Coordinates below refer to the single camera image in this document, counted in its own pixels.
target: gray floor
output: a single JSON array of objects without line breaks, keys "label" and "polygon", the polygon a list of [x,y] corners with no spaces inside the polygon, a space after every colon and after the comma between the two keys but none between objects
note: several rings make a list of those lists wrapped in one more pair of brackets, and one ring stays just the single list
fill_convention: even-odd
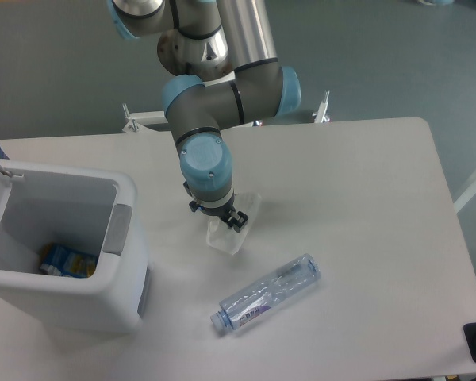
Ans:
[{"label": "gray floor", "polygon": [[[457,191],[476,168],[475,2],[267,5],[278,56],[301,80],[296,119],[308,121],[324,90],[332,92],[334,121],[422,117]],[[117,133],[122,102],[132,112],[161,110],[171,76],[156,59],[156,42],[121,40],[104,1],[1,3],[0,138]],[[476,271],[476,199],[460,220]]]}]

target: robotic arm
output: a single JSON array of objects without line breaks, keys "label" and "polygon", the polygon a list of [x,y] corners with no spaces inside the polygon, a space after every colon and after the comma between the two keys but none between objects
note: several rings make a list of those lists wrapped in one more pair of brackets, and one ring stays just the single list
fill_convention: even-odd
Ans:
[{"label": "robotic arm", "polygon": [[[157,52],[177,75],[163,88],[163,108],[192,197],[190,208],[218,216],[239,232],[232,157],[221,130],[298,108],[295,71],[278,63],[264,0],[109,0],[125,38],[166,31]],[[206,86],[234,71],[235,79]]]}]

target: blue joint cap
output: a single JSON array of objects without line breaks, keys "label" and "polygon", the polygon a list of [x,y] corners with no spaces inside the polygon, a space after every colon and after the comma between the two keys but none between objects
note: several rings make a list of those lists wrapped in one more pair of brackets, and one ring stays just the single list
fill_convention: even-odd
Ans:
[{"label": "blue joint cap", "polygon": [[232,177],[232,157],[221,137],[198,133],[180,152],[180,168],[190,189],[218,191]]},{"label": "blue joint cap", "polygon": [[124,40],[139,40],[139,37],[134,36],[132,33],[129,32],[127,27],[121,22],[120,17],[118,16],[117,10],[114,9],[113,0],[107,0],[108,3],[108,11],[113,19],[114,26],[117,28],[118,34]]},{"label": "blue joint cap", "polygon": [[194,86],[204,86],[202,79],[197,75],[179,75],[166,83],[162,89],[162,106],[164,114],[167,115],[171,103],[185,90]]},{"label": "blue joint cap", "polygon": [[296,71],[294,71],[292,67],[282,66],[282,73],[284,76],[282,97],[275,115],[276,117],[295,111],[301,103],[300,81],[298,80]]}]

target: bottle label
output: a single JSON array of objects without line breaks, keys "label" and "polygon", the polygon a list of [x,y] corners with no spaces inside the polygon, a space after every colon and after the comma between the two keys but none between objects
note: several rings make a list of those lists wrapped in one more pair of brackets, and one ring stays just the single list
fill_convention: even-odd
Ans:
[{"label": "bottle label", "polygon": [[259,307],[254,307],[250,309],[249,311],[245,312],[243,315],[241,315],[240,327],[243,324],[248,323],[253,318],[257,318],[260,314],[262,314],[265,311],[268,311],[269,309],[270,309],[269,306],[259,306]]}]

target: white table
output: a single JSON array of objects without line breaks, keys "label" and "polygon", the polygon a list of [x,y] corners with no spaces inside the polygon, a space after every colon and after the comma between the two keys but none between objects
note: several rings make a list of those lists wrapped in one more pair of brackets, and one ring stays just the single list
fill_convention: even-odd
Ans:
[{"label": "white table", "polygon": [[[123,171],[155,263],[133,335],[45,327],[0,300],[0,381],[380,380],[476,373],[476,279],[427,124],[225,131],[237,191],[263,196],[242,251],[205,245],[169,133],[1,142],[15,160]],[[218,337],[218,302],[308,252],[318,287]]]}]

